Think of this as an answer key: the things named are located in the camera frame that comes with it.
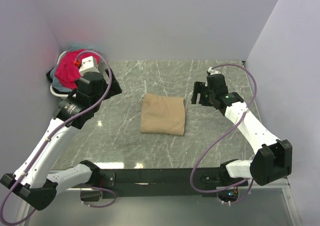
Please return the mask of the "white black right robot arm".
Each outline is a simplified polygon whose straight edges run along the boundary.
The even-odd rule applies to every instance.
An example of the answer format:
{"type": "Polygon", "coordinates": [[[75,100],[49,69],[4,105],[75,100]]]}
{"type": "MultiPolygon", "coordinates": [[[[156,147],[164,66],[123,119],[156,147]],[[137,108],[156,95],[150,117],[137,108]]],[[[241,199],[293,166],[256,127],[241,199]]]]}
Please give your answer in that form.
{"type": "Polygon", "coordinates": [[[191,103],[211,106],[229,119],[249,142],[252,160],[231,160],[220,166],[219,179],[230,186],[237,180],[253,179],[264,186],[292,173],[293,147],[272,134],[249,110],[236,92],[229,92],[223,74],[214,71],[206,82],[196,81],[191,103]]]}

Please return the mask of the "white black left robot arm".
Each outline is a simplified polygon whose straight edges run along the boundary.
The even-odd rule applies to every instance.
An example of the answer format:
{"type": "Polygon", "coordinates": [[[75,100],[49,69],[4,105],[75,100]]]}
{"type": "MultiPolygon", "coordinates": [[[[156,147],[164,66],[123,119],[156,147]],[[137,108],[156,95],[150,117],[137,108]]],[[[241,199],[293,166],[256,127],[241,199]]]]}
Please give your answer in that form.
{"type": "Polygon", "coordinates": [[[13,173],[4,174],[1,184],[36,210],[45,209],[59,193],[77,185],[99,187],[100,168],[88,161],[50,173],[69,140],[99,110],[101,102],[122,92],[111,69],[109,81],[98,72],[87,72],[76,80],[76,89],[63,99],[53,114],[49,126],[27,160],[13,173]]]}

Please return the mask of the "beige t shirt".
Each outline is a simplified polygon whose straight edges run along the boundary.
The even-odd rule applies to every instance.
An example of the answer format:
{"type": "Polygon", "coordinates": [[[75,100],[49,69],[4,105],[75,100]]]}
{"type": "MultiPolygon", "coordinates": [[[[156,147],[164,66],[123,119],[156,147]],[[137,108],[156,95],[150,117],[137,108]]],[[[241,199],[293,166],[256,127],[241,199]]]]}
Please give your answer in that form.
{"type": "Polygon", "coordinates": [[[182,136],[185,132],[186,108],[182,97],[146,93],[142,100],[142,133],[182,136]]]}

